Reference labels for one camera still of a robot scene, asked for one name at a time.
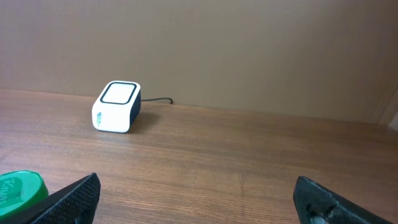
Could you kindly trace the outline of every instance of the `black plastic part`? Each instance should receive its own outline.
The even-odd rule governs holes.
[[[136,100],[132,104],[132,108],[130,111],[130,128],[134,120],[139,114],[139,110],[141,109],[141,91],[138,92],[138,95],[136,97]]]
[[[293,194],[301,224],[321,217],[329,224],[391,224],[306,177],[299,177]]]
[[[0,224],[93,223],[100,190],[100,180],[92,173],[43,201],[0,220]]]

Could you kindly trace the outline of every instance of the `wooden table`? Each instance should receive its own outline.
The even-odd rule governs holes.
[[[0,173],[53,193],[91,172],[95,223],[298,223],[305,175],[398,222],[398,134],[384,126],[143,103],[127,134],[99,132],[93,97],[0,90]]]

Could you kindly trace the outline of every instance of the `beige wall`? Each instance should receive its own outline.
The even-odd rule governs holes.
[[[392,121],[390,122],[389,126],[398,131],[398,113],[394,116],[394,118],[392,119]]]
[[[3,0],[0,87],[96,96],[129,80],[144,98],[178,104],[388,123],[398,109],[397,7]]]

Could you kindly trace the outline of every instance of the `green container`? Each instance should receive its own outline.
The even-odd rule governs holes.
[[[28,170],[0,175],[0,220],[49,196],[40,174]]]

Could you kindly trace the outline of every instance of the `green bottle cap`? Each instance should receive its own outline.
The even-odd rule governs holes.
[[[49,196],[40,174],[28,170],[0,175],[0,219]]]

